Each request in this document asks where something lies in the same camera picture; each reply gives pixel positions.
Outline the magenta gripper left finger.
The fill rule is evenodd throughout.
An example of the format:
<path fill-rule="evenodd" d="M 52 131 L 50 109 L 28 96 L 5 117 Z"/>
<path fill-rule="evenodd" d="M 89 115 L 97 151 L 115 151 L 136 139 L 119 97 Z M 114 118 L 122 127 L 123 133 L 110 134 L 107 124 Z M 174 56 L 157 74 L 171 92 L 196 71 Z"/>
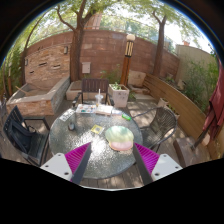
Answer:
<path fill-rule="evenodd" d="M 41 169 L 79 185 L 90 155 L 91 143 L 87 143 L 66 154 L 57 153 Z"/>

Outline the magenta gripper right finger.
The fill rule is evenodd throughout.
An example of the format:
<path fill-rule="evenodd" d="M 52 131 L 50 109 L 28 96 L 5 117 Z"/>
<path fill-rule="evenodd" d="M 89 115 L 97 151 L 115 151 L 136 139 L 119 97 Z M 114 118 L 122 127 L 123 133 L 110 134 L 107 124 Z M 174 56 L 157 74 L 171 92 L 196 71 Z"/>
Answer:
<path fill-rule="evenodd" d="M 144 185 L 182 169 L 168 154 L 159 155 L 137 143 L 133 146 L 133 154 Z"/>

